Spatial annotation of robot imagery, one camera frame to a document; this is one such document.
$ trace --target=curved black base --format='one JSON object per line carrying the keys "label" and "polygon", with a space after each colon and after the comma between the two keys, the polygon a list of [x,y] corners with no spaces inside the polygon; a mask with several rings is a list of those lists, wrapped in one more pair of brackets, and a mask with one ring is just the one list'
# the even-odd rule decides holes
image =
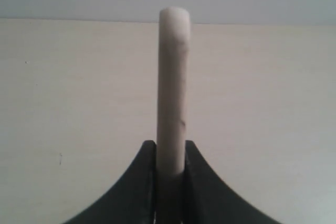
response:
{"label": "curved black base", "polygon": [[[154,223],[155,153],[156,144],[145,141],[116,184],[66,224]],[[183,187],[184,224],[279,224],[230,189],[192,141],[186,141]]]}

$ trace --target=white cylindrical rod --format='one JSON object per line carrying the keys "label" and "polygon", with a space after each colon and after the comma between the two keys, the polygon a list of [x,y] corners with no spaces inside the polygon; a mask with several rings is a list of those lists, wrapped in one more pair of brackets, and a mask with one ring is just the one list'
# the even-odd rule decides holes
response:
{"label": "white cylindrical rod", "polygon": [[185,156],[186,65],[190,16],[178,7],[160,11],[156,149],[156,223],[181,224]]}

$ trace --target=black holder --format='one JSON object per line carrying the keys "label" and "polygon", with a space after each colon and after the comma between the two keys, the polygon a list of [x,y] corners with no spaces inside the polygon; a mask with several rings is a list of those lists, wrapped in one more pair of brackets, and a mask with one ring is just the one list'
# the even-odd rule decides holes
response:
{"label": "black holder", "polygon": [[[280,224],[229,188],[193,141],[186,141],[184,224]],[[121,178],[100,199],[65,224],[153,224],[156,144],[144,141]]]}

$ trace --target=white stick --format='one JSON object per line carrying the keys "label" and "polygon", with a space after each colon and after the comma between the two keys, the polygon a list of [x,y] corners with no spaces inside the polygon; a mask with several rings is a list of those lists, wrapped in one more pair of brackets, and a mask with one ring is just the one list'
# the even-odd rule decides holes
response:
{"label": "white stick", "polygon": [[189,13],[160,12],[157,117],[156,223],[180,224],[185,156],[185,85],[190,43]]}

